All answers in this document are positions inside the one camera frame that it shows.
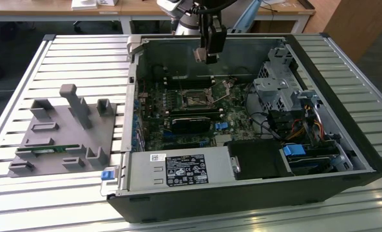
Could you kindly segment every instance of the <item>motherboard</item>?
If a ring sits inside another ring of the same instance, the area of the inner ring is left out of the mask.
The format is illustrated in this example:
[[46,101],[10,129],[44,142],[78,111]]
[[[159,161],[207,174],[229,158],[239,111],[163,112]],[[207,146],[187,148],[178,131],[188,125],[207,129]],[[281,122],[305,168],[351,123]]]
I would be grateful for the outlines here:
[[144,80],[139,86],[146,150],[223,146],[256,137],[248,83],[231,76]]

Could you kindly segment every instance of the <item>power supply label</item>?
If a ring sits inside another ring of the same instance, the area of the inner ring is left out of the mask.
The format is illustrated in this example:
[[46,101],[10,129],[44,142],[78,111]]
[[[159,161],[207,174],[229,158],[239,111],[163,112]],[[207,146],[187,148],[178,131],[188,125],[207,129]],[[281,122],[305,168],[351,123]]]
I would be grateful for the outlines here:
[[170,187],[208,183],[204,154],[167,157],[166,165]]

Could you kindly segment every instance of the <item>metal workbench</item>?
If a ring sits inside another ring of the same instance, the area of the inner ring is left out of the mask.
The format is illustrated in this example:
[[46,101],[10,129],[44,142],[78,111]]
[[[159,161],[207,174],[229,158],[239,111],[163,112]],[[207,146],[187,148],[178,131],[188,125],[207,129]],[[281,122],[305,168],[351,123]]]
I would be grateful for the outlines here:
[[[382,156],[382,94],[331,38],[296,37]],[[0,117],[0,231],[382,231],[382,179],[323,203],[130,224],[100,195],[100,172],[7,177],[32,118],[32,99],[50,98],[54,105],[67,104],[59,95],[67,83],[76,84],[87,103],[107,97],[119,104],[111,165],[119,164],[130,67],[127,38],[72,35],[42,42]]]

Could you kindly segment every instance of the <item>white desk leg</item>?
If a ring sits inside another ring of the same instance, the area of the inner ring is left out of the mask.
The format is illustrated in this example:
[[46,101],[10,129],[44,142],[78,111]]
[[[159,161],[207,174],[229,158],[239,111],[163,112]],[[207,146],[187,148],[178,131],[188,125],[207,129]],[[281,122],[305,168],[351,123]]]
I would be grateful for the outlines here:
[[293,29],[292,29],[293,34],[303,33],[308,19],[309,19],[309,15],[300,15],[299,16],[299,19],[297,19],[296,24],[295,24]]
[[120,16],[120,21],[122,21],[122,31],[124,32],[124,34],[131,35],[132,34],[132,28],[131,28],[131,22],[132,22],[132,18],[130,15],[122,15]]

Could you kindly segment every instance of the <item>metal bracket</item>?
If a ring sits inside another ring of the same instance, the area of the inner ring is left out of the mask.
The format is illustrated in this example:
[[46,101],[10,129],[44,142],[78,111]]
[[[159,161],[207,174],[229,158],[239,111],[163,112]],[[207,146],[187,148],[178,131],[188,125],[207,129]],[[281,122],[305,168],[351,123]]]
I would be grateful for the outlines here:
[[130,60],[132,60],[132,56],[143,50],[142,47],[142,35],[131,35],[127,40],[127,49],[130,54]]

